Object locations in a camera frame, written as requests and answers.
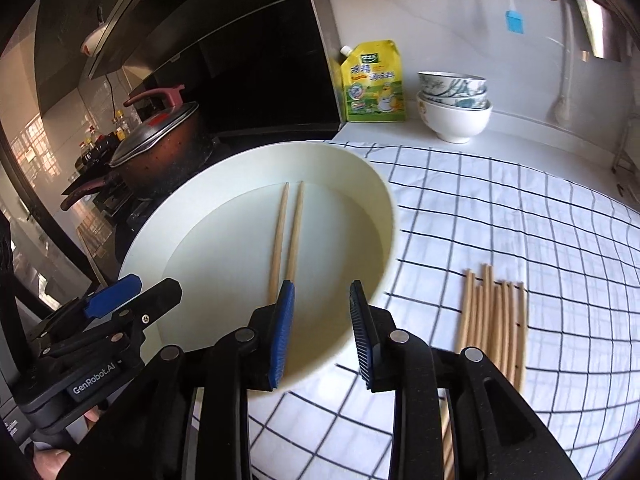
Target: ceramic bowl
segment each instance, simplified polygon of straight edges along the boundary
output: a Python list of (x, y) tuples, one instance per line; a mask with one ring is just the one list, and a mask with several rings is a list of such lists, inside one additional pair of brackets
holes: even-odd
[(420, 90), (439, 97), (473, 97), (486, 92), (486, 79), (451, 72), (418, 72)]
[(305, 192), (295, 310), (278, 391), (333, 364), (353, 345), (351, 282), (360, 280), (369, 302), (380, 304), (395, 272), (394, 199), (372, 165), (354, 153), (284, 142), (238, 153), (197, 174), (140, 229), (122, 275), (139, 276), (143, 290), (167, 276), (182, 287), (180, 304), (145, 330), (145, 362), (168, 344), (184, 351), (212, 346), (270, 303), (282, 191), (289, 182), (284, 277), (300, 181)]
[(420, 92), (420, 97), (432, 103), (439, 103), (449, 106), (457, 106), (458, 108), (473, 108), (482, 110), (486, 108), (487, 98), (486, 92), (472, 97), (434, 97)]
[(424, 123), (446, 142), (464, 144), (482, 132), (491, 116), (492, 105), (487, 101), (483, 110), (459, 108), (423, 99), (417, 96), (418, 111)]

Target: person's hand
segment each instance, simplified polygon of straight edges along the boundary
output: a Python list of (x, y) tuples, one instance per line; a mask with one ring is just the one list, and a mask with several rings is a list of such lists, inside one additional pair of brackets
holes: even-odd
[[(97, 406), (84, 414), (86, 426), (90, 430), (100, 418)], [(69, 459), (70, 453), (64, 449), (33, 450), (33, 465), (42, 480), (56, 480), (58, 473)]]

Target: red lid handle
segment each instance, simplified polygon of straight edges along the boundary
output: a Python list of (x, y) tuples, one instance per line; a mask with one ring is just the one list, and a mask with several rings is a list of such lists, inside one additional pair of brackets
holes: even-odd
[(133, 103), (137, 103), (145, 97), (151, 97), (153, 95), (164, 96), (168, 104), (168, 108), (171, 106), (181, 105), (183, 101), (182, 96), (180, 95), (180, 90), (184, 90), (184, 85), (178, 85), (172, 88), (152, 88), (151, 90), (145, 90), (138, 95), (130, 97), (124, 101), (122, 105), (124, 107), (131, 106)]

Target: checkered tablecloth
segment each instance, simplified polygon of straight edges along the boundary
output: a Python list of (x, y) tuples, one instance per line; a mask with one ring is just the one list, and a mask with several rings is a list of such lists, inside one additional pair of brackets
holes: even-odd
[[(465, 269), (529, 290), (525, 398), (584, 478), (622, 448), (640, 405), (640, 215), (583, 186), (482, 156), (342, 144), (399, 207), (399, 328), (453, 349)], [(252, 400), (259, 478), (386, 479), (394, 394), (370, 394), (354, 346), (284, 395)]]

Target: seasoning pouch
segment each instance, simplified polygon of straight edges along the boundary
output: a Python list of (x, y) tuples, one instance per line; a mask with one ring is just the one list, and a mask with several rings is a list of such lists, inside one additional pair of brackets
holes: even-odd
[(367, 123), (404, 121), (402, 64), (391, 40), (343, 47), (342, 87), (347, 120)]

